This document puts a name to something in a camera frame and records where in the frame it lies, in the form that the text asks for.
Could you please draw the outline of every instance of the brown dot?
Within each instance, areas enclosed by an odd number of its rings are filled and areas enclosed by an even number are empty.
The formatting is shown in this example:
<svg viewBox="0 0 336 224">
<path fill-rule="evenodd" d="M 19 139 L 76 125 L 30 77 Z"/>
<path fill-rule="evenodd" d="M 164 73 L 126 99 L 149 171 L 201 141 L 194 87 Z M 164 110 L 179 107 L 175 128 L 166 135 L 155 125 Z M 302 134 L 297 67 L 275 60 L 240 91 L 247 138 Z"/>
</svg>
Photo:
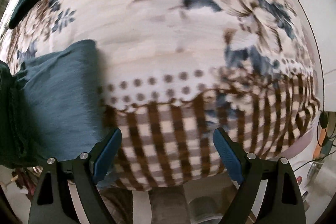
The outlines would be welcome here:
<svg viewBox="0 0 336 224">
<path fill-rule="evenodd" d="M 171 75 L 165 75 L 165 82 L 171 83 L 173 81 L 173 77 Z"/>
<path fill-rule="evenodd" d="M 142 81 L 139 78 L 134 80 L 135 86 L 141 86 L 141 84 L 142 84 Z"/>
<path fill-rule="evenodd" d="M 158 99 L 158 97 L 159 97 L 159 94 L 156 91 L 153 91 L 152 92 L 152 98 L 156 100 L 156 99 Z"/>
<path fill-rule="evenodd" d="M 175 93 L 172 89 L 168 89 L 166 94 L 167 94 L 168 97 L 173 97 Z"/>
<path fill-rule="evenodd" d="M 145 99 L 145 95 L 143 95 L 142 93 L 138 93 L 136 95 L 136 98 L 138 101 L 143 101 Z"/>
<path fill-rule="evenodd" d="M 202 77 L 203 76 L 203 72 L 201 70 L 195 70 L 195 77 Z"/>
<path fill-rule="evenodd" d="M 112 104 L 115 104 L 117 101 L 118 101 L 118 99 L 116 97 L 112 97 L 111 98 L 111 103 Z"/>
<path fill-rule="evenodd" d="M 112 84 L 109 84 L 108 86 L 107 86 L 107 88 L 108 88 L 108 90 L 109 91 L 114 91 L 114 86 L 112 85 Z"/>
<path fill-rule="evenodd" d="M 156 83 L 156 79 L 155 79 L 154 77 L 150 77 L 150 78 L 148 79 L 148 83 L 149 83 L 150 85 L 155 85 L 155 83 Z"/>
<path fill-rule="evenodd" d="M 130 101 L 129 96 L 127 96 L 127 95 L 124 96 L 123 100 L 124 100 L 125 103 L 128 103 Z"/>
<path fill-rule="evenodd" d="M 183 87 L 182 88 L 182 93 L 189 94 L 190 93 L 190 88 L 188 86 Z"/>
<path fill-rule="evenodd" d="M 119 86 L 120 86 L 120 88 L 122 90 L 125 90 L 127 88 L 127 82 L 126 81 L 122 81 Z"/>
<path fill-rule="evenodd" d="M 185 81 L 188 79 L 188 74 L 185 71 L 183 71 L 179 74 L 179 77 L 181 80 Z"/>
<path fill-rule="evenodd" d="M 205 84 L 199 84 L 198 85 L 198 90 L 199 91 L 204 91 L 205 90 Z"/>
</svg>

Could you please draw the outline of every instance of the metal screw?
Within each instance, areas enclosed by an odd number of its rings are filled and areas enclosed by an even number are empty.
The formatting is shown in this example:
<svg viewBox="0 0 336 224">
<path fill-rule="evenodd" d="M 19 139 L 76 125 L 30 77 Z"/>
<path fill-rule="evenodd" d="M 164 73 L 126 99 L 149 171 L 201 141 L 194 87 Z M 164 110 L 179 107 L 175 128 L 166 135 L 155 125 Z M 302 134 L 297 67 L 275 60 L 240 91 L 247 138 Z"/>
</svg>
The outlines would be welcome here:
<svg viewBox="0 0 336 224">
<path fill-rule="evenodd" d="M 287 164 L 287 163 L 288 163 L 288 159 L 286 159 L 286 158 L 281 158 L 280 161 L 281 161 L 283 164 Z"/>
<path fill-rule="evenodd" d="M 86 152 L 84 152 L 84 153 L 81 153 L 81 154 L 79 155 L 79 158 L 80 158 L 81 160 L 85 160 L 85 159 L 87 159 L 88 156 L 89 156 L 89 154 L 86 153 Z"/>
<path fill-rule="evenodd" d="M 53 164 L 55 162 L 55 158 L 50 158 L 47 160 L 48 164 Z"/>
<path fill-rule="evenodd" d="M 256 158 L 256 155 L 253 154 L 253 153 L 248 153 L 247 154 L 247 157 L 250 159 L 250 160 L 254 160 Z"/>
</svg>

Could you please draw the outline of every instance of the person's leg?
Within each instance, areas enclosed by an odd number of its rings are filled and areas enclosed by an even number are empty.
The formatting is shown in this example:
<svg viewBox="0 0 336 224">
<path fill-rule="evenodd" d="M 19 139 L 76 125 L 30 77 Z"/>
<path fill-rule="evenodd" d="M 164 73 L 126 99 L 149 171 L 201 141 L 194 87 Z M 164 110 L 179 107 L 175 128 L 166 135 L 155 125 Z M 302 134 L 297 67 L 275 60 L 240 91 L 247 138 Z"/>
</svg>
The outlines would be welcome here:
<svg viewBox="0 0 336 224">
<path fill-rule="evenodd" d="M 100 195 L 116 224 L 133 224 L 133 194 L 130 190 L 109 187 Z"/>
<path fill-rule="evenodd" d="M 149 191 L 151 224 L 190 224 L 183 185 L 153 188 Z"/>
</svg>

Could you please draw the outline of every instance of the red object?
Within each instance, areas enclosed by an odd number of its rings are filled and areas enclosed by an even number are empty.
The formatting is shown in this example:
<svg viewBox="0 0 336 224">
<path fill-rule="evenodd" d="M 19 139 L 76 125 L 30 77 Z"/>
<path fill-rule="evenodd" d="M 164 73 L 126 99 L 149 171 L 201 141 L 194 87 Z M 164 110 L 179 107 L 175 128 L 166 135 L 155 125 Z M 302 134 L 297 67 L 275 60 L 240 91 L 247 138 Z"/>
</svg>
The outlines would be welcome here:
<svg viewBox="0 0 336 224">
<path fill-rule="evenodd" d="M 297 181 L 298 185 L 300 185 L 301 182 L 302 182 L 302 177 L 301 177 L 301 176 L 298 176 L 298 177 L 296 178 L 296 181 Z"/>
</svg>

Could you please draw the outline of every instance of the blue rubber tip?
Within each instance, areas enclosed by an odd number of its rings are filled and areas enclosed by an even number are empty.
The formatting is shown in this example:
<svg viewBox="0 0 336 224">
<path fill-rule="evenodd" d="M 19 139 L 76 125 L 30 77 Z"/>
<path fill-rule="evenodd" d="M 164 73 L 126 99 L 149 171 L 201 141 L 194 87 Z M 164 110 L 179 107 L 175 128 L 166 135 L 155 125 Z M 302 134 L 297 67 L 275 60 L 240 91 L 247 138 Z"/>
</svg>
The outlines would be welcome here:
<svg viewBox="0 0 336 224">
<path fill-rule="evenodd" d="M 94 184 L 97 184 L 99 181 L 104 179 L 110 166 L 113 164 L 114 157 L 121 145 L 121 141 L 121 131 L 119 128 L 117 128 L 95 162 L 92 176 L 92 181 Z"/>
<path fill-rule="evenodd" d="M 213 143 L 230 178 L 241 185 L 244 181 L 242 165 L 218 129 L 213 133 Z"/>
</svg>

